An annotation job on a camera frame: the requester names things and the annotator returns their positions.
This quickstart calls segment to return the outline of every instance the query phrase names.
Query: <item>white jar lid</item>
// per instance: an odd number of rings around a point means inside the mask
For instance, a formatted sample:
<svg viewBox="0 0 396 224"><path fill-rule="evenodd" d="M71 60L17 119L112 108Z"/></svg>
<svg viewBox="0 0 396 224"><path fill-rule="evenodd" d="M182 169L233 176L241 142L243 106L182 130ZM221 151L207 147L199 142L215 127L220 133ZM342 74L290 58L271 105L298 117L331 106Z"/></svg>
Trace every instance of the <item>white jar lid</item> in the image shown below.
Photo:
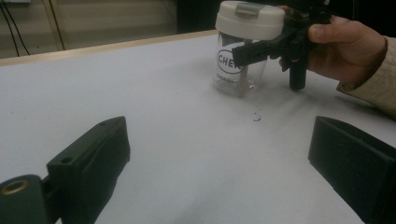
<svg viewBox="0 0 396 224"><path fill-rule="evenodd" d="M216 19L216 29L226 35L251 40L271 40L283 29L285 11L279 7L241 1L224 1Z"/></svg>

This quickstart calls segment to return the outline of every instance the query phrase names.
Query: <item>black object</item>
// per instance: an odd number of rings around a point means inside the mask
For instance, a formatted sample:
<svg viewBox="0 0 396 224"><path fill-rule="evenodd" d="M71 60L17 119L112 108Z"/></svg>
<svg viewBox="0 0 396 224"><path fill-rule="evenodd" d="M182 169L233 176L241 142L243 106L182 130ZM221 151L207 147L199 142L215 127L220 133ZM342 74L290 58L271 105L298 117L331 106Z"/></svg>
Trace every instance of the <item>black object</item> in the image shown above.
<svg viewBox="0 0 396 224"><path fill-rule="evenodd" d="M305 87L308 52L315 46L307 38L308 28L315 23L329 23L332 13L326 0L286 0L285 4L293 9L285 16L282 33L273 40L234 48L233 62L247 66L268 57L281 57L282 71L290 69L290 88L298 91Z"/></svg>
<svg viewBox="0 0 396 224"><path fill-rule="evenodd" d="M2 183L0 223L94 223L129 159L125 118L105 120L53 158L43 180L23 175Z"/></svg>
<svg viewBox="0 0 396 224"><path fill-rule="evenodd" d="M343 121L317 117L308 159L362 221L396 223L396 148Z"/></svg>

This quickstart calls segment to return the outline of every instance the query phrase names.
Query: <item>black clamp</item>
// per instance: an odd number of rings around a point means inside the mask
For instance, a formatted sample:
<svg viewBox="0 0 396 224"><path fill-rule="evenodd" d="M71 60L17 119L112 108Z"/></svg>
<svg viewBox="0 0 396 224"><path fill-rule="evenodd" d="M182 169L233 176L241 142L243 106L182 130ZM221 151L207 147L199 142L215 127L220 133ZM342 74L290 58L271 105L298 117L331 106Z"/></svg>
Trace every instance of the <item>black clamp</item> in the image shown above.
<svg viewBox="0 0 396 224"><path fill-rule="evenodd" d="M23 175L0 185L0 223L94 223L130 152L124 117L95 125L47 164L43 180Z"/></svg>
<svg viewBox="0 0 396 224"><path fill-rule="evenodd" d="M305 87L308 53L315 46L307 38L312 24L330 22L332 13L326 0L286 0L291 10L287 12L282 33L273 40L263 40L233 49L236 66L281 57L282 71L290 69L290 88L294 91Z"/></svg>

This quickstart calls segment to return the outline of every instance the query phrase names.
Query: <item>cable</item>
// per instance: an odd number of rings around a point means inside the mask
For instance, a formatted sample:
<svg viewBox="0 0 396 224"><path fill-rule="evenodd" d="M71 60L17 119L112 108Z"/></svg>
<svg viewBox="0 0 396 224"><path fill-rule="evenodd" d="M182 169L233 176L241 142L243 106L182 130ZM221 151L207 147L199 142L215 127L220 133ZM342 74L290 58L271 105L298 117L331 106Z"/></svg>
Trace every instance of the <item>cable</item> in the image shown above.
<svg viewBox="0 0 396 224"><path fill-rule="evenodd" d="M8 29L9 29L9 31L11 32L12 41L14 42L15 50L17 51L18 57L20 57L20 52L18 51L18 46L17 46L17 42L15 41L15 38L14 38L14 33L12 32L12 28L11 28L11 25L9 24L8 17L7 17L7 15L6 15L6 13L4 12L1 3L0 3L0 9L1 9L1 11L3 12L4 18L6 18L6 22L7 22L7 25L8 25Z"/></svg>
<svg viewBox="0 0 396 224"><path fill-rule="evenodd" d="M6 9L6 12L8 13L8 16L11 18L11 21L12 21L12 23L14 24L15 29L17 30L18 37L20 38L20 41L21 41L21 43L22 43L22 45L23 45L23 48L26 50L26 53L27 53L28 55L30 55L29 50L27 50L27 48L26 48L26 46L25 46L25 44L24 44L24 42L23 42L23 39L22 39L22 37L21 37L21 33L20 33L20 30L18 29L17 23L14 21L14 18L12 17L11 13L10 13L9 10L8 10L7 4L4 2L4 0L1 0L1 1L3 2L3 5L4 5L5 9Z"/></svg>

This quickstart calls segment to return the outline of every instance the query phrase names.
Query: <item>finger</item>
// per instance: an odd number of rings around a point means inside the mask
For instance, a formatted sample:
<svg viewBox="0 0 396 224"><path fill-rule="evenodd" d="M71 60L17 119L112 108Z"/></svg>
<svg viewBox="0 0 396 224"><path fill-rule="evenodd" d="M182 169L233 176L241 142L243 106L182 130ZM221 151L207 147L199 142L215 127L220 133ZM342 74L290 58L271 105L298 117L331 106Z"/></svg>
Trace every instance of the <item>finger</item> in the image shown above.
<svg viewBox="0 0 396 224"><path fill-rule="evenodd" d="M348 22L349 19L343 18L343 17L338 17L338 16L331 16L330 17L330 23L331 24L343 24Z"/></svg>
<svg viewBox="0 0 396 224"><path fill-rule="evenodd" d="M314 24L309 27L308 38L314 43L353 42L362 37L363 25L358 21L341 24Z"/></svg>

